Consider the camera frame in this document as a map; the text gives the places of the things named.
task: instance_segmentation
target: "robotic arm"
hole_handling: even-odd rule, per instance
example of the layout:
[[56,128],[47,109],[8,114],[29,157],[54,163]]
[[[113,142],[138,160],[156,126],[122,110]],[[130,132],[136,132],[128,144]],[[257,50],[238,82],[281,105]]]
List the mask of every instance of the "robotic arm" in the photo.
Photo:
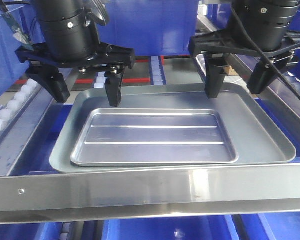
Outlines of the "robotic arm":
[[192,57],[204,54],[208,97],[218,97],[227,54],[238,54],[260,58],[247,83],[252,94],[279,77],[300,99],[283,76],[299,62],[300,32],[288,31],[299,8],[300,0],[234,0],[225,29],[193,36],[188,49]]
[[106,72],[105,90],[109,104],[118,107],[125,68],[132,68],[135,52],[131,48],[110,45],[100,41],[95,24],[105,26],[108,14],[100,0],[31,0],[45,42],[32,44],[28,37],[14,26],[5,3],[0,10],[12,31],[22,36],[22,46],[16,51],[21,63],[30,62],[28,77],[41,84],[58,101],[64,103],[70,96],[59,68],[87,68]]

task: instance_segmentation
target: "small baking tray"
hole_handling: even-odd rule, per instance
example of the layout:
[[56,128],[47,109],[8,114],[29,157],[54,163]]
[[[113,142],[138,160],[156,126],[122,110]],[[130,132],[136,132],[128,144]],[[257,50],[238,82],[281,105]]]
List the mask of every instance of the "small baking tray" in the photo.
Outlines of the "small baking tray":
[[[169,166],[79,166],[72,163],[71,155],[78,146],[77,142],[84,127],[89,126],[86,123],[92,112],[109,108],[104,89],[86,90],[77,96],[50,156],[50,164],[55,170],[61,173],[106,173],[185,167],[184,164]],[[287,163],[296,156],[296,149],[287,137],[249,93],[236,84],[223,84],[216,99],[208,99],[202,84],[123,87],[122,102],[119,109],[132,109],[133,111],[135,109],[153,109],[155,111],[157,109],[163,111],[212,110],[218,113],[238,155],[237,161],[225,163],[227,166]],[[186,166],[187,168],[197,168],[198,166],[214,168],[220,164],[195,163]]]
[[90,114],[71,161],[93,166],[222,164],[238,160],[212,109],[99,108]]

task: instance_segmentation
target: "blue bin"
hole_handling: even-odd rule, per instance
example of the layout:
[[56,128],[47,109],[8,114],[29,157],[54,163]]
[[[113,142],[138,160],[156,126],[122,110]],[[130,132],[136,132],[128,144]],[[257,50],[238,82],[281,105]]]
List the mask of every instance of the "blue bin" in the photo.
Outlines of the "blue bin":
[[111,0],[102,42],[134,48],[137,56],[188,55],[195,34],[198,0]]
[[[11,14],[19,22],[25,32],[30,28],[34,14],[31,7],[11,6]],[[43,42],[40,31],[33,36],[36,42]],[[0,13],[0,96],[27,70],[28,63],[21,64],[15,51],[21,44],[14,39],[13,33]]]
[[107,220],[102,240],[239,240],[231,216]]
[[250,240],[300,240],[300,212],[242,215]]

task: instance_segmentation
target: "metal tray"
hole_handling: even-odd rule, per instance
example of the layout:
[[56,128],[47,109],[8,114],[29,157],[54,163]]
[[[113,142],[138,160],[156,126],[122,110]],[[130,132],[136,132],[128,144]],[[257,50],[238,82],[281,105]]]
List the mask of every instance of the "metal tray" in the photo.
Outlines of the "metal tray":
[[[202,84],[137,86],[122,88],[122,109],[212,109],[219,113],[228,131],[238,160],[229,165],[287,163],[296,150],[269,116],[240,86],[225,83],[219,97],[208,99]],[[50,156],[51,166],[62,173],[121,172],[184,168],[176,166],[78,166],[71,154],[91,112],[109,108],[104,89],[90,89],[76,98],[60,136]],[[205,164],[214,167],[218,164]],[[195,168],[200,164],[188,165]]]
[[211,109],[96,109],[70,157],[83,167],[221,164],[238,160],[219,114]]

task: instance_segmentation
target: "red strip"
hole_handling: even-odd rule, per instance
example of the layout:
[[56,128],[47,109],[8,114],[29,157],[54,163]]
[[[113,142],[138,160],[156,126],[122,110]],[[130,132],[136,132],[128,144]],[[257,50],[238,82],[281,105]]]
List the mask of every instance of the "red strip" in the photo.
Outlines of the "red strip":
[[[76,84],[92,84],[94,82],[93,79],[78,79]],[[126,78],[123,79],[123,83],[125,84],[141,84],[141,83],[150,83],[150,78]]]
[[26,84],[27,81],[28,81],[28,80],[17,80],[17,81],[15,81],[14,84],[16,84],[16,85],[23,85],[23,84]]
[[150,78],[126,78],[123,79],[124,84],[141,84],[150,83]]
[[148,59],[138,59],[138,60],[135,60],[136,63],[148,63],[149,60]]
[[93,79],[78,79],[75,81],[76,84],[92,84],[93,82]]

